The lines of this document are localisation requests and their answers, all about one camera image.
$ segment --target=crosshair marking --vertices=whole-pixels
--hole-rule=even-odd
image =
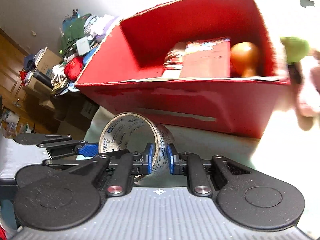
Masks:
[[[157,189],[156,191],[154,191],[155,193],[161,195],[162,193],[164,193],[165,191],[163,189]]]

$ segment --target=wooden knob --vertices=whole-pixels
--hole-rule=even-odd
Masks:
[[[241,77],[256,76],[259,54],[259,48],[253,43],[238,43],[231,48],[231,64]]]

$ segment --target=packing tape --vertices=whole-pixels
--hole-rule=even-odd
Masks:
[[[99,140],[99,153],[112,152],[127,148],[130,152],[143,152],[147,143],[154,144],[151,174],[156,178],[168,171],[167,145],[174,143],[170,131],[161,124],[135,113],[116,115],[104,128]],[[135,181],[145,176],[135,177]]]

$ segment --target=black circular pad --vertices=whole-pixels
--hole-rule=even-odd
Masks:
[[[271,187],[252,187],[244,193],[245,200],[256,207],[269,208],[278,205],[282,200],[279,191]]]
[[[19,170],[16,181],[17,185],[22,188],[32,182],[44,179],[48,176],[54,176],[59,173],[53,168],[42,165],[30,165]]]
[[[59,172],[18,190],[15,214],[22,225],[63,230],[89,219],[100,206],[99,192],[81,175]]]

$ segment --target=metal screw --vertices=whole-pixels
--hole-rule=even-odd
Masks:
[[[119,194],[122,192],[122,187],[119,185],[110,186],[108,187],[108,192],[112,194]]]
[[[195,192],[197,192],[199,194],[207,194],[210,191],[211,191],[210,188],[207,186],[204,186],[204,185],[195,187]]]

